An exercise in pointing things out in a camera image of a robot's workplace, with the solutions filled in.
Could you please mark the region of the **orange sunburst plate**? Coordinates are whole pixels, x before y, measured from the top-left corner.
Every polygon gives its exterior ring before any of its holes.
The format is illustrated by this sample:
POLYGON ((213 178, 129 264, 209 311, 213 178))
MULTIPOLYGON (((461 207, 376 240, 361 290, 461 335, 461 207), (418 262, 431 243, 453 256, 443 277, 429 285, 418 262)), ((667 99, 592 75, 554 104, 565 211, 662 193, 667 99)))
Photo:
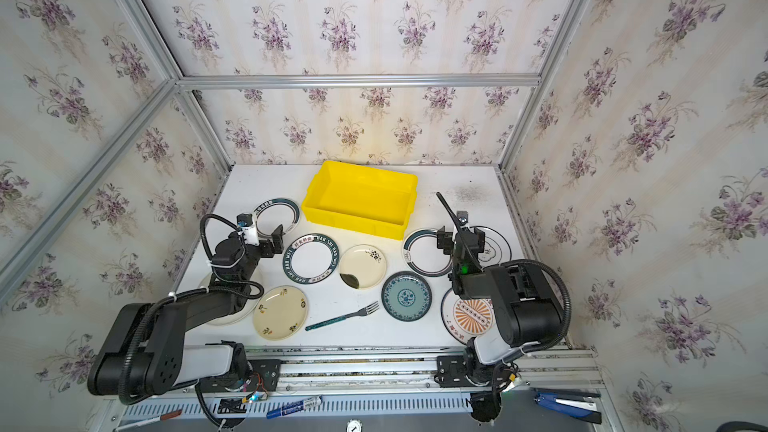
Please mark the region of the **orange sunburst plate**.
POLYGON ((489 299, 461 299, 451 289, 442 297, 440 313, 448 334, 462 345, 484 335, 495 323, 489 299))

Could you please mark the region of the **green-rimmed plate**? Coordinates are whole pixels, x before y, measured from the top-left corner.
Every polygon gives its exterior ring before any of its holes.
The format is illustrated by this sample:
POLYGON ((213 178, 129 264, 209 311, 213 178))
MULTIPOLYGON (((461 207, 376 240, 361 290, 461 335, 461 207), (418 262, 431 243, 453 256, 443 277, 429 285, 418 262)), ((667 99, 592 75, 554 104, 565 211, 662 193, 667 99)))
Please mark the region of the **green-rimmed plate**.
POLYGON ((252 213, 253 227, 259 239, 268 239, 282 227, 282 234, 291 233, 301 221, 299 205, 288 198, 274 198, 259 204, 252 213))

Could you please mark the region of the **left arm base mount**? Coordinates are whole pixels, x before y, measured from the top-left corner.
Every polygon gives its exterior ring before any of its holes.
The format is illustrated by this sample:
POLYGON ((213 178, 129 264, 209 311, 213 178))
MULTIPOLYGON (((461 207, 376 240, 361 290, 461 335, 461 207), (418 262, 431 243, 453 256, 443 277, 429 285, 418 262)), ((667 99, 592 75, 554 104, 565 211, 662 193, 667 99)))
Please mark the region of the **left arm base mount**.
POLYGON ((247 360, 219 377, 201 379, 194 391, 206 419, 218 431, 233 431, 246 418, 249 406, 265 401, 277 390, 282 362, 247 360))

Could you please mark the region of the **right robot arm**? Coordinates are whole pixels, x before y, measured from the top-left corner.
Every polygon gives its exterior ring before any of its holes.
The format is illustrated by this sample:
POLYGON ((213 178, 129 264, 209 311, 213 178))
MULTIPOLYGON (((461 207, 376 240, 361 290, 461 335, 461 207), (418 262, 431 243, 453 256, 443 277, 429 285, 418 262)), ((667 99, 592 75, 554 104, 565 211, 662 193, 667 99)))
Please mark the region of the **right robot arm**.
POLYGON ((454 328, 469 333, 462 355, 438 367, 441 382, 500 385, 517 359, 564 340, 573 310, 554 269, 525 258, 482 265, 485 232, 478 227, 440 228, 436 244, 450 258, 454 328))

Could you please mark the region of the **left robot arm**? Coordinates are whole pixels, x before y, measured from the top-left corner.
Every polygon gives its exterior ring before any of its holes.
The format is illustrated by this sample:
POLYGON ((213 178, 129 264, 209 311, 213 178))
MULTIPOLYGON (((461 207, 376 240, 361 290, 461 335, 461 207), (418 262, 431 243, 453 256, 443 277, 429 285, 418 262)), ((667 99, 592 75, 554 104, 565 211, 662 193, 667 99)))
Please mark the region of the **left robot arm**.
POLYGON ((154 303, 130 303, 118 313, 87 376, 93 396, 115 396, 134 405, 201 381, 242 385, 252 369, 242 344, 222 340, 189 346, 189 331, 235 315, 265 293, 253 274, 263 259, 284 251, 281 226, 256 242, 246 237, 255 222, 246 214, 230 221, 204 215, 200 239, 211 277, 196 289, 171 292, 154 303))

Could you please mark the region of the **white plate black outline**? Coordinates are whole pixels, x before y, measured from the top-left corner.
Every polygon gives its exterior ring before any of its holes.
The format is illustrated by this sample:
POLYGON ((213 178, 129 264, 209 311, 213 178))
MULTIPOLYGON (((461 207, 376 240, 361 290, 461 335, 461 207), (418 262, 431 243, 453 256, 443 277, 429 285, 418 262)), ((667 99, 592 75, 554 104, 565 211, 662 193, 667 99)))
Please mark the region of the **white plate black outline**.
POLYGON ((484 225, 476 225, 476 228, 485 235, 484 249, 478 255, 482 266, 498 265, 513 259, 511 244, 500 232, 484 225))

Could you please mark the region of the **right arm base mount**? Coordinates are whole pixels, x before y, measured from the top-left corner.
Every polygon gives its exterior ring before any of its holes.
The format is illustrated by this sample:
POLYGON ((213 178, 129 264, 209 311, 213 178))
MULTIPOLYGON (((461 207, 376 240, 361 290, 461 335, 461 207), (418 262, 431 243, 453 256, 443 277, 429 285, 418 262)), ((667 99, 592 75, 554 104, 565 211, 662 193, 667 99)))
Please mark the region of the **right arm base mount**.
POLYGON ((470 394, 470 415, 477 422, 490 423, 500 415, 501 395, 514 383, 518 371, 514 363, 481 364, 467 352, 461 356, 438 356, 434 381, 440 388, 485 388, 485 391, 470 394))

